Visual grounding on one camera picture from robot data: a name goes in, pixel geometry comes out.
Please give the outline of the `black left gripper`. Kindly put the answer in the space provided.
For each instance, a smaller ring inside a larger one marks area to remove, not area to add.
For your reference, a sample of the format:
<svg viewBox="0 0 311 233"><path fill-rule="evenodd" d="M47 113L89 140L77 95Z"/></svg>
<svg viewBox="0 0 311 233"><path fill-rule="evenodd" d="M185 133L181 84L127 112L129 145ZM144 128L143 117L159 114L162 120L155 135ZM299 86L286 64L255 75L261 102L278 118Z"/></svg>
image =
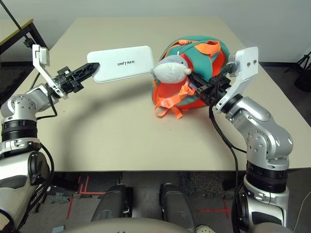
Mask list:
<svg viewBox="0 0 311 233"><path fill-rule="evenodd" d="M91 77L99 66L99 63L87 63L74 71L63 68L58 70L58 75L54 80L65 94L76 93L84 88L81 82Z"/></svg>

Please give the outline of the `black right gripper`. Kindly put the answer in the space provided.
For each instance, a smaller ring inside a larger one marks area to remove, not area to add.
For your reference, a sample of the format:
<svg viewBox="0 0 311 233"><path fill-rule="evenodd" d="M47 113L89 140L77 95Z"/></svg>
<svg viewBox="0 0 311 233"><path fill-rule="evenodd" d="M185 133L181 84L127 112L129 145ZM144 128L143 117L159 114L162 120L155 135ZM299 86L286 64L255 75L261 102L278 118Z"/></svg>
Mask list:
<svg viewBox="0 0 311 233"><path fill-rule="evenodd" d="M196 89L195 96L205 105L215 105L231 87L231 80L225 75L215 76L206 81L201 75L192 72L188 75L189 86Z"/></svg>

